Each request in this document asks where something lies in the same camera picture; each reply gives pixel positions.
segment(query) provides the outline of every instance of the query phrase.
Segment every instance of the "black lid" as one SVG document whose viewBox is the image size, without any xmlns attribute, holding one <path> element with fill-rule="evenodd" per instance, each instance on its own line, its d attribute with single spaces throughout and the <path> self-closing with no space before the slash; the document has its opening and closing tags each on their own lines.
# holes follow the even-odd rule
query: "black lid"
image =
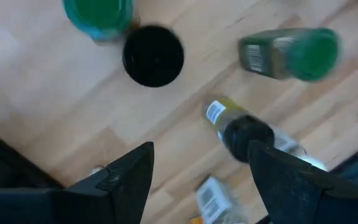
<svg viewBox="0 0 358 224">
<path fill-rule="evenodd" d="M 258 140 L 268 146 L 273 146 L 274 132 L 263 121 L 244 115 L 229 123 L 224 131 L 223 140 L 234 158 L 248 163 L 250 141 Z"/>
<path fill-rule="evenodd" d="M 149 87 L 161 87 L 174 81 L 184 59 L 178 37 L 156 25 L 144 26 L 129 34 L 122 55 L 129 76 Z"/>
</svg>

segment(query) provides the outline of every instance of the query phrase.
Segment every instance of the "green bottle cap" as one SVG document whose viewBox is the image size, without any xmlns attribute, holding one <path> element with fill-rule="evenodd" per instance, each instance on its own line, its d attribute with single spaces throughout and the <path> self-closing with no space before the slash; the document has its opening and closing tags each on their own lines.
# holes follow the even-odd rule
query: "green bottle cap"
<svg viewBox="0 0 358 224">
<path fill-rule="evenodd" d="M 286 66 L 300 80 L 318 81 L 335 66 L 338 55 L 339 38 L 333 30 L 309 30 L 288 46 Z"/>
<path fill-rule="evenodd" d="M 123 33 L 134 14 L 133 0 L 63 0 L 67 17 L 94 39 Z"/>
</svg>

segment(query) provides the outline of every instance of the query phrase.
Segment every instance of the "green bottle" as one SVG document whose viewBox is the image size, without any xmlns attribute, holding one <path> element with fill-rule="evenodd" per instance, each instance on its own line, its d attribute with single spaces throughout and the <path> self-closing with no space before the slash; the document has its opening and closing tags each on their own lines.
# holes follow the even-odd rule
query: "green bottle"
<svg viewBox="0 0 358 224">
<path fill-rule="evenodd" d="M 116 38 L 136 24 L 133 0 L 63 0 L 67 17 L 96 41 Z"/>
<path fill-rule="evenodd" d="M 314 82 L 335 66 L 339 37 L 325 28 L 266 30 L 242 38 L 238 49 L 247 71 L 279 80 L 295 77 Z"/>
</svg>

